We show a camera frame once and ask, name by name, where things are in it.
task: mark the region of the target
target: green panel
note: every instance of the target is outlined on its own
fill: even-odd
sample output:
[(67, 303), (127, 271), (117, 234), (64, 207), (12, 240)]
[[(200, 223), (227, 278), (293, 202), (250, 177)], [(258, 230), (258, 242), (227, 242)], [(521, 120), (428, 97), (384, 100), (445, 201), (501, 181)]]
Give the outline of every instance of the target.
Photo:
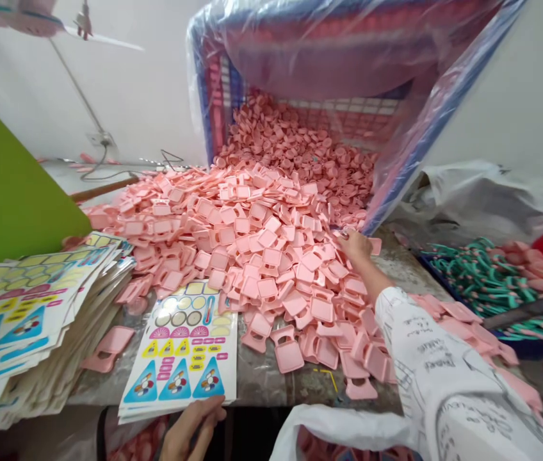
[(0, 121), (0, 262), (60, 251), (64, 237), (90, 230), (86, 215)]

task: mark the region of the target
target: metal rod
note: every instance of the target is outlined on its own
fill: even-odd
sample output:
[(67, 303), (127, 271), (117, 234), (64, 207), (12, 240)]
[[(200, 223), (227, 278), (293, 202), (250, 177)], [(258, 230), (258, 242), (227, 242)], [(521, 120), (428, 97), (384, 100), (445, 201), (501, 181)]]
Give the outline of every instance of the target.
[(531, 303), (525, 303), (503, 314), (484, 319), (483, 327), (487, 330), (498, 330), (539, 316), (543, 316), (543, 298)]
[(54, 47), (54, 51), (56, 51), (56, 54), (58, 55), (58, 59), (60, 59), (60, 62), (62, 63), (63, 67), (67, 71), (67, 74), (69, 75), (69, 78), (73, 82), (73, 85), (75, 86), (75, 89), (77, 91), (77, 94), (79, 94), (79, 97), (81, 98), (82, 102), (84, 103), (84, 106), (86, 106), (86, 110), (88, 111), (88, 114), (90, 115), (90, 118), (92, 119), (92, 122), (94, 123), (94, 126), (97, 128), (97, 131), (99, 133), (105, 133), (105, 130), (101, 126), (101, 122), (97, 118), (96, 114), (94, 113), (94, 110), (92, 110), (92, 107), (90, 106), (90, 103), (88, 102), (88, 99), (86, 99), (86, 96), (84, 96), (84, 93), (81, 91), (81, 88), (79, 87), (77, 80), (75, 80), (75, 77), (71, 70), (69, 69), (69, 66), (67, 65), (67, 62), (65, 61), (65, 58), (62, 56), (62, 53), (54, 43), (54, 40), (52, 38), (48, 38), (49, 42)]

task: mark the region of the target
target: stack of sticker sheets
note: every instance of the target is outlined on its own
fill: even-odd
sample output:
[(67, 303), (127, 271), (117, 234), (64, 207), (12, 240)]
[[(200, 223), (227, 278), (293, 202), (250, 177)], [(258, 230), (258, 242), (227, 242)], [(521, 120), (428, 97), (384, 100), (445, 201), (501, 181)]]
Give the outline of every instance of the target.
[(219, 311), (219, 301), (207, 280), (194, 280), (156, 303), (120, 401), (120, 424), (211, 396), (236, 399), (238, 318), (226, 306)]
[(66, 404), (130, 281), (131, 250), (93, 232), (74, 250), (0, 263), (0, 428)]

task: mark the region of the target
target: blue plastic crate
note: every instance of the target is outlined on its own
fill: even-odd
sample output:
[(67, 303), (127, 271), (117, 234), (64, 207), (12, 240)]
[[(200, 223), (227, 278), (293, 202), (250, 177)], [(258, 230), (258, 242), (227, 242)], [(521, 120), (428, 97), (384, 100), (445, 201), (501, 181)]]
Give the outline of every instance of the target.
[[(442, 276), (440, 271), (436, 269), (431, 261), (434, 259), (432, 255), (417, 255), (417, 260), (425, 268), (427, 272), (432, 274), (432, 277), (453, 297), (455, 301), (464, 304), (468, 309), (474, 312), (472, 305), (459, 295)], [(505, 335), (500, 331), (492, 332), (500, 341), (504, 341)], [(543, 358), (543, 339), (526, 339), (524, 341), (504, 341), (505, 344), (511, 346), (517, 356), (523, 360), (539, 360)]]

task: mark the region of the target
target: table surface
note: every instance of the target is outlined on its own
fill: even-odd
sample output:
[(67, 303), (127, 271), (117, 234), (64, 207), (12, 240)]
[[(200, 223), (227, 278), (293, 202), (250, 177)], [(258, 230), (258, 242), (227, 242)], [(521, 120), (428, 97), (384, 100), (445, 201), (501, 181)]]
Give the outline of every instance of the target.
[[(375, 236), (382, 239), (382, 251), (376, 262), (399, 287), (408, 293), (431, 293), (440, 300), (452, 300), (389, 230), (382, 227)], [(134, 328), (135, 335), (116, 361), (112, 372), (102, 374), (86, 370), (81, 374), (68, 404), (120, 403), (152, 304), (151, 302), (148, 312), (143, 316), (134, 318), (119, 314), (116, 317), (115, 324)], [(241, 336), (246, 330), (242, 316), (239, 316), (238, 328)], [(283, 375), (278, 371), (272, 347), (267, 347), (267, 352), (263, 355), (238, 344), (238, 399), (233, 405), (292, 407), (301, 403), (322, 403), (334, 407), (401, 414), (397, 386), (377, 382), (376, 388), (378, 398), (375, 400), (351, 400), (346, 396), (341, 366), (337, 370), (329, 370), (306, 362), (303, 368)]]

